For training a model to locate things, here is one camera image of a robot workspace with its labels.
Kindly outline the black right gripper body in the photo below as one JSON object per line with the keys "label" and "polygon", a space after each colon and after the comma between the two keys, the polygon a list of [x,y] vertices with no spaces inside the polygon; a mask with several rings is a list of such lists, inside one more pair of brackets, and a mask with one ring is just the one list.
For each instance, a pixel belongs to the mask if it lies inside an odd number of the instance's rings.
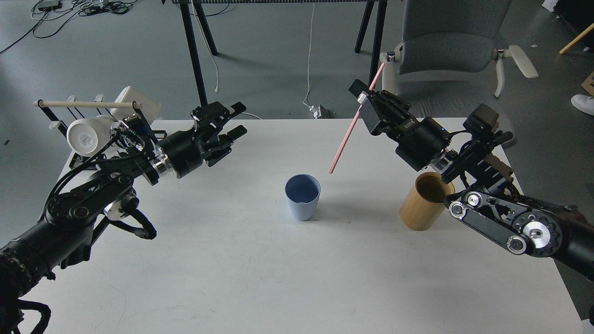
{"label": "black right gripper body", "polygon": [[416,171],[430,165],[451,143],[450,134],[431,117],[419,121],[411,113],[410,116],[376,113],[371,95],[362,104],[360,113],[370,135],[385,134],[397,142],[395,153]]}

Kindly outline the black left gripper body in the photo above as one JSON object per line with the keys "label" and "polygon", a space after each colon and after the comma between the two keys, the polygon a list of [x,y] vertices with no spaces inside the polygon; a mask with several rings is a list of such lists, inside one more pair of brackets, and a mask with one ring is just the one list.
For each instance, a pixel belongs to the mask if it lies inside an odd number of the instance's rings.
{"label": "black left gripper body", "polygon": [[185,177],[206,162],[215,165],[223,157],[223,142],[196,135],[196,131],[176,131],[157,142],[157,151],[167,169],[178,179]]}

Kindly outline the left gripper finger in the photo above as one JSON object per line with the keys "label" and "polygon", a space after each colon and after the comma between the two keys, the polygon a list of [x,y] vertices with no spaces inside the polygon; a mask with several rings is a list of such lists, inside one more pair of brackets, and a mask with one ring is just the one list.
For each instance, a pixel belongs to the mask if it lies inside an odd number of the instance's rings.
{"label": "left gripper finger", "polygon": [[207,140],[206,143],[202,145],[202,158],[206,161],[208,167],[214,166],[221,161],[221,159],[230,154],[232,150],[231,146],[235,140],[246,135],[246,133],[246,127],[239,125],[225,135],[215,135],[214,139]]}
{"label": "left gripper finger", "polygon": [[213,102],[198,106],[190,115],[194,120],[196,135],[218,135],[229,120],[243,112],[246,112],[246,106],[241,102],[232,104],[230,108],[220,102]]}

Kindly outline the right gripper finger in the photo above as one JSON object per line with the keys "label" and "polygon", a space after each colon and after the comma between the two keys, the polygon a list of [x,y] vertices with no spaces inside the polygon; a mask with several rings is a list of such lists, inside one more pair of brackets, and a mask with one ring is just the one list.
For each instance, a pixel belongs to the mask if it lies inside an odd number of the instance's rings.
{"label": "right gripper finger", "polygon": [[369,86],[359,79],[355,79],[352,82],[348,88],[348,91],[357,98],[359,104],[364,104],[372,93],[372,91],[369,89]]}
{"label": "right gripper finger", "polygon": [[374,91],[371,101],[373,109],[382,116],[410,116],[411,105],[386,90]]}

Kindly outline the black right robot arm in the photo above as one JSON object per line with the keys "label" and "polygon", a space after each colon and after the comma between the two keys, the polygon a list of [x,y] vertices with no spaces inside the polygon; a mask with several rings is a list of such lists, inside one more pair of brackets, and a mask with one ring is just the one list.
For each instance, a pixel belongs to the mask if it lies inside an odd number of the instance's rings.
{"label": "black right robot arm", "polygon": [[371,135],[385,133],[397,142],[395,153],[414,170],[432,167],[442,182],[471,175],[475,182],[446,195],[450,215],[515,255],[551,257],[586,279],[594,277],[593,226],[576,206],[558,206],[520,194],[513,171],[492,151],[512,139],[498,130],[499,115],[480,104],[463,123],[471,139],[459,152],[448,150],[453,137],[436,120],[419,121],[410,104],[356,79],[349,88],[361,104]]}

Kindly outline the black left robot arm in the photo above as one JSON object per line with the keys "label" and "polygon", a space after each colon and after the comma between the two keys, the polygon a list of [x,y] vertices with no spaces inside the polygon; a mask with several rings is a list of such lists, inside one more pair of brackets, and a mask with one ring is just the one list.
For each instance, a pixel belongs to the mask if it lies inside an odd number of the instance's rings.
{"label": "black left robot arm", "polygon": [[53,269],[87,261],[93,244],[110,225],[152,240],[157,232],[138,209],[133,184],[144,177],[155,185],[164,173],[185,177],[204,162],[216,164],[232,150],[232,144],[246,134],[239,125],[221,133],[232,118],[245,112],[243,103],[227,108],[219,102],[191,112],[193,126],[158,140],[140,109],[123,118],[105,144],[68,171],[51,190],[38,222],[1,249],[1,332],[19,333],[23,311],[40,313],[34,334],[42,334],[51,309],[23,296],[42,278],[55,279]]}

